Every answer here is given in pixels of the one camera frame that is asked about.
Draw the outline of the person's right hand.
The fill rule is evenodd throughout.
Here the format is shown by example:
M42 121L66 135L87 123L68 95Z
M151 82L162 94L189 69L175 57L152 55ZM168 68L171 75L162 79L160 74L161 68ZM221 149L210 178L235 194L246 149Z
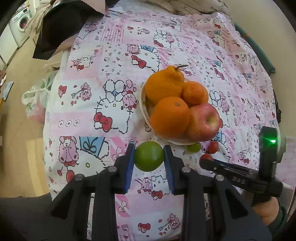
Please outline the person's right hand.
M276 219L280 211L279 202L275 197L271 197L269 201L258 203L252 208L266 226Z

